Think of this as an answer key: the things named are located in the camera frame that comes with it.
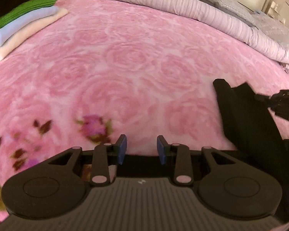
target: light blue folded cloth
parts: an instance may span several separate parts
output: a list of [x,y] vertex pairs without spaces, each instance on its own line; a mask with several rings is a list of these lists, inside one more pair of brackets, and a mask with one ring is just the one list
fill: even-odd
[[59,8],[57,6],[39,8],[29,13],[26,13],[25,15],[5,25],[3,28],[0,29],[0,47],[5,43],[7,39],[9,39],[14,33],[19,31],[22,27],[25,27],[27,24],[37,19],[52,16],[55,13],[57,13],[58,10]]

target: green folded cloth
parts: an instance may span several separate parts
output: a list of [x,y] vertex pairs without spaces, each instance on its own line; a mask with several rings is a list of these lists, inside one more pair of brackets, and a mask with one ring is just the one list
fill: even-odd
[[15,19],[29,13],[33,10],[45,7],[51,7],[56,3],[57,0],[30,0],[23,4],[20,4],[11,12],[0,17],[0,29]]

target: pink bedspread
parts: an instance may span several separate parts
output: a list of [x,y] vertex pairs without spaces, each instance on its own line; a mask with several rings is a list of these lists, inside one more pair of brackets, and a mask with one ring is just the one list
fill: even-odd
[[[213,80],[248,81],[268,95],[289,89],[278,63],[193,19],[114,0],[57,5],[69,14],[0,62],[0,186],[65,149],[120,134],[129,154],[157,155],[158,135],[234,149]],[[289,138],[289,123],[275,120]]]

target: pillow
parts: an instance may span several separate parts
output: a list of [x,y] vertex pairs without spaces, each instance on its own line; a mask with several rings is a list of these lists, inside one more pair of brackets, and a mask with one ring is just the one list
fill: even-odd
[[246,23],[250,27],[256,27],[256,23],[251,14],[240,3],[234,0],[199,0],[213,6],[228,15],[234,16]]
[[263,13],[261,10],[255,10],[254,14],[259,14],[263,16],[268,16],[266,13]]

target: rose print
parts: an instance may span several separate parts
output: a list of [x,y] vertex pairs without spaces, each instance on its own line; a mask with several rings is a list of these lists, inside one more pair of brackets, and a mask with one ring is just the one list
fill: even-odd
[[95,46],[103,44],[109,40],[109,36],[103,29],[86,29],[81,30],[78,34],[74,35],[74,41],[79,42],[81,45]]
[[220,116],[214,98],[201,98],[194,92],[184,94],[179,100],[170,101],[165,108],[165,121],[172,136],[189,136],[193,146],[212,146],[227,149],[219,127]]
[[75,27],[76,25],[81,24],[81,27],[83,29],[92,29],[92,25],[94,25],[94,29],[103,29],[105,28],[105,25],[107,24],[109,17],[101,14],[95,16],[88,15],[87,20],[83,20],[82,17],[78,17],[77,15],[75,15],[75,19],[76,19],[74,24]]
[[134,11],[124,11],[111,15],[111,20],[117,24],[126,24],[128,20],[129,24],[142,25],[147,20],[147,17],[142,13],[135,16]]
[[83,116],[83,120],[76,120],[81,125],[80,132],[93,143],[109,143],[112,134],[112,121],[104,122],[103,117],[98,115]]
[[111,37],[129,39],[131,37],[135,39],[141,39],[146,36],[146,31],[140,25],[130,27],[129,25],[114,24],[109,27]]
[[75,51],[74,42],[65,31],[47,35],[42,33],[40,36],[39,40],[35,40],[39,42],[40,50],[38,52],[32,52],[30,55],[30,62],[32,63],[36,63],[41,59],[52,60],[53,56],[62,59],[67,54],[72,54]]
[[193,63],[173,54],[159,60],[155,69],[143,75],[141,81],[146,87],[163,94],[194,90],[200,84],[199,74]]
[[56,65],[39,67],[39,77],[35,80],[36,86],[47,90],[51,95],[67,95],[70,89],[77,87],[88,75],[89,62],[91,67],[99,61],[99,56],[88,52],[87,55],[65,54]]
[[106,61],[121,72],[146,72],[158,58],[157,47],[141,41],[120,42],[106,50]]

